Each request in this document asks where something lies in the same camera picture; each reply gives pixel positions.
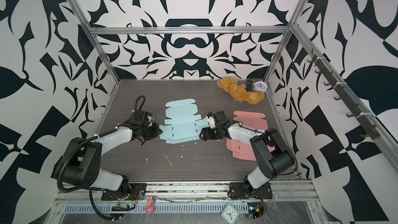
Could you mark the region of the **light blue paper box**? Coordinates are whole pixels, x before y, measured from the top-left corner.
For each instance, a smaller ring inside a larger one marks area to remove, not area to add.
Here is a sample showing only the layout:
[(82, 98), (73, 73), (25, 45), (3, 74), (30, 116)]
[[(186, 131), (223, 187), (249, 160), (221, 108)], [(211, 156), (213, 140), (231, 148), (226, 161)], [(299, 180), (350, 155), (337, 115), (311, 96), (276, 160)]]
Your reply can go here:
[(207, 119), (198, 113), (195, 99), (166, 103), (164, 125), (160, 125), (160, 139), (167, 144), (179, 144), (200, 139), (203, 128), (208, 128)]

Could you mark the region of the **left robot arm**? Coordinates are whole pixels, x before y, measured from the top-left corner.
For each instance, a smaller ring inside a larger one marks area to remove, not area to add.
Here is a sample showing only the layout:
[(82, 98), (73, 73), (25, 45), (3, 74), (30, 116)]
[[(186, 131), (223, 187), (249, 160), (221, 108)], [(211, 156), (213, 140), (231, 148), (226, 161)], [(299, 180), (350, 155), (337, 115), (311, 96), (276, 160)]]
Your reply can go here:
[(80, 189), (106, 190), (128, 194), (128, 177), (101, 169), (101, 157), (122, 144), (134, 140), (145, 144), (161, 134), (160, 125), (153, 121), (151, 113), (135, 110), (130, 118), (111, 131), (88, 139), (72, 139), (53, 173), (58, 190), (64, 193)]

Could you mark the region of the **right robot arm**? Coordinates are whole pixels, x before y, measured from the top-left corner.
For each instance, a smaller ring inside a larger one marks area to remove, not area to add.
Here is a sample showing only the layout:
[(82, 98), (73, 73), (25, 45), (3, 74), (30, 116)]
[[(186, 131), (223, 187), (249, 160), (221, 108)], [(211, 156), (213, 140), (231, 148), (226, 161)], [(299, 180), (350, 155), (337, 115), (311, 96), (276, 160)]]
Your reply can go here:
[(204, 141), (228, 138), (251, 146), (257, 167), (244, 179), (246, 190), (257, 190), (269, 181), (297, 166), (296, 157), (275, 128), (259, 130), (240, 121), (231, 121), (223, 111), (208, 113), (209, 127), (200, 132)]

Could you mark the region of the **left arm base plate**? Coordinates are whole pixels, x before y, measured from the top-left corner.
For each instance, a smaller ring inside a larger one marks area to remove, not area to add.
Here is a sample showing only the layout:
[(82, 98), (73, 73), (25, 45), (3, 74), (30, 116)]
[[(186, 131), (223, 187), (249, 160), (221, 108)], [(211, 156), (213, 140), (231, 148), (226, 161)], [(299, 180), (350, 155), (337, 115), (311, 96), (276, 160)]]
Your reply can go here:
[(129, 183), (122, 184), (116, 191), (105, 190), (101, 196), (102, 201), (141, 200), (146, 194), (147, 184)]

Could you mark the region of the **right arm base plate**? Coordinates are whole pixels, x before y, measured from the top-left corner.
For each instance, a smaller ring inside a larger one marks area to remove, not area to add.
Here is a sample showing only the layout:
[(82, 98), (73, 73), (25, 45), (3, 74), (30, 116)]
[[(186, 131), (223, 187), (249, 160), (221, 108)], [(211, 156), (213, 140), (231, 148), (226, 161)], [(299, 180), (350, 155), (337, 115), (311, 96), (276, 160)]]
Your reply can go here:
[(265, 199), (273, 198), (273, 193), (269, 183), (264, 184), (258, 189), (251, 187), (249, 183), (229, 183), (228, 197), (236, 199)]

